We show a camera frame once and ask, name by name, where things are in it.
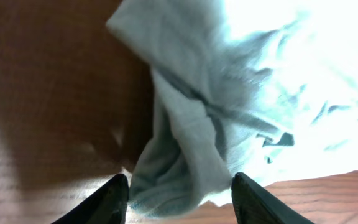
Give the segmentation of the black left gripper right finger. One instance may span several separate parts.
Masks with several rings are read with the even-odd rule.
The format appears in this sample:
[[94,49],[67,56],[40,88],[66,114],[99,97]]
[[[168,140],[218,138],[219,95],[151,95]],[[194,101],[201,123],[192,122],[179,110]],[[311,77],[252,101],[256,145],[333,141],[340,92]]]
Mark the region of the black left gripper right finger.
[[238,224],[313,224],[242,172],[232,179],[231,197]]

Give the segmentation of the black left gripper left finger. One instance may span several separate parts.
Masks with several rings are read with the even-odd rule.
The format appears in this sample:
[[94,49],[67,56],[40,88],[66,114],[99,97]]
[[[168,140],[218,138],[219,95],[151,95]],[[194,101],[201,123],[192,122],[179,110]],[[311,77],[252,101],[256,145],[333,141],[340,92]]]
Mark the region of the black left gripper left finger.
[[127,177],[116,174],[52,224],[125,224],[128,200]]

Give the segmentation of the light blue t-shirt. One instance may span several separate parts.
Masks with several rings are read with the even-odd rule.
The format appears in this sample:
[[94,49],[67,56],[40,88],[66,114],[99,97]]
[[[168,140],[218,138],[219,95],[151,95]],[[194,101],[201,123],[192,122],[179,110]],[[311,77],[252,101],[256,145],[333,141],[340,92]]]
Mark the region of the light blue t-shirt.
[[152,218],[358,170],[358,1],[125,0],[106,23],[151,68],[129,204]]

